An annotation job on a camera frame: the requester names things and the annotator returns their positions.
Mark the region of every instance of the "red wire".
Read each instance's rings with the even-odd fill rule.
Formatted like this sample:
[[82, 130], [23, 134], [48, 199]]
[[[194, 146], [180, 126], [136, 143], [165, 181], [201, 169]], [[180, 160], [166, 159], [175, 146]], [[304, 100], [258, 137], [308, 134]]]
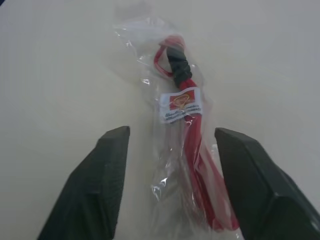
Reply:
[[[180, 36], [169, 36], [167, 39], [165, 39], [163, 42], [160, 43], [160, 49], [157, 51], [154, 57], [154, 66], [155, 68], [162, 74], [164, 74], [167, 77], [173, 77], [172, 72], [168, 72], [163, 67], [159, 65], [160, 57], [162, 56], [165, 49], [169, 46], [179, 44], [182, 47], [184, 47], [185, 43], [183, 39]], [[179, 89], [181, 91], [191, 88], [191, 87], [197, 87], [197, 84], [191, 79], [187, 79], [186, 81], [183, 81], [179, 85]], [[215, 229], [216, 231], [223, 230], [224, 227], [235, 230], [239, 227], [238, 221], [236, 219], [236, 216], [231, 209], [231, 216], [228, 216], [226, 213], [226, 207], [225, 204], [227, 204], [227, 201], [225, 200], [224, 196], [228, 196], [226, 186], [224, 179], [220, 175], [216, 165], [214, 164], [214, 161], [212, 159], [212, 156], [209, 152], [209, 150], [205, 149], [205, 156], [209, 159], [210, 168], [213, 172], [213, 184], [215, 188], [215, 194], [217, 199], [217, 205], [221, 208], [223, 208], [221, 211], [219, 211], [219, 216], [222, 219], [217, 219], [215, 210], [212, 206], [210, 196], [208, 193], [208, 190], [206, 188], [205, 181], [203, 179], [203, 176], [199, 172], [199, 169], [206, 169], [206, 165], [204, 163], [204, 160], [199, 153], [200, 146], [201, 146], [201, 123], [202, 123], [202, 115], [201, 114], [193, 114], [188, 115], [184, 117], [185, 120], [185, 142], [184, 142], [184, 153], [186, 156], [186, 161], [189, 168], [189, 174], [190, 174], [190, 181], [192, 184], [192, 190], [194, 194], [195, 201], [198, 206], [202, 206], [205, 211], [205, 216], [208, 224]]]

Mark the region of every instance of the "table surface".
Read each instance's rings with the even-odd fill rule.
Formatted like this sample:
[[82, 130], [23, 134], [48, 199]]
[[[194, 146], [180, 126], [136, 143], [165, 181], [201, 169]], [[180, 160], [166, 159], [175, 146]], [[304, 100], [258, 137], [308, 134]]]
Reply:
[[[1, 239], [35, 239], [69, 173], [104, 132], [122, 125], [131, 127], [131, 141], [117, 238], [145, 226], [153, 114], [136, 84], [135, 59], [120, 54], [113, 34], [116, 3], [0, 7]], [[184, 34], [214, 100], [216, 127], [259, 140], [319, 211], [320, 3], [150, 4]]]

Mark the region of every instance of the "label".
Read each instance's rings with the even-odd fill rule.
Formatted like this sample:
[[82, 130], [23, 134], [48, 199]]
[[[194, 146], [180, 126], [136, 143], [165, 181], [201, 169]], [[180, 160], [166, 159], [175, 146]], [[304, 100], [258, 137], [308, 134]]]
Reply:
[[202, 114], [201, 92], [198, 87], [189, 87], [177, 93], [160, 96], [160, 121], [172, 123], [187, 115]]

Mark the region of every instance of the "clear plastic bag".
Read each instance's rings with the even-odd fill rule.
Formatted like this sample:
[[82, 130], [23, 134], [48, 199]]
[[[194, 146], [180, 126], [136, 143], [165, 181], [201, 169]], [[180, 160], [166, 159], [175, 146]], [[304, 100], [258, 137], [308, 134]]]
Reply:
[[154, 110], [155, 200], [147, 239], [239, 239], [211, 126], [212, 101], [182, 35], [159, 17], [114, 26], [141, 66]]

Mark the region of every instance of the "white surface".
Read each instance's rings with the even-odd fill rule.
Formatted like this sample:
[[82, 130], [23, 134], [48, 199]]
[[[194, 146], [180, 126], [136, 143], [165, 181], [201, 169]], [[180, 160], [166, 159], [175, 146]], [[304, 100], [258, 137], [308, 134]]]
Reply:
[[[320, 210], [319, 1], [154, 5], [184, 33], [218, 126], [258, 139]], [[113, 10], [108, 0], [6, 0], [0, 7], [1, 239], [35, 239], [68, 174], [121, 125], [131, 126], [131, 141], [117, 238], [144, 229], [152, 114], [123, 80], [139, 75], [134, 58], [118, 54]], [[123, 62], [132, 73], [117, 65]]]

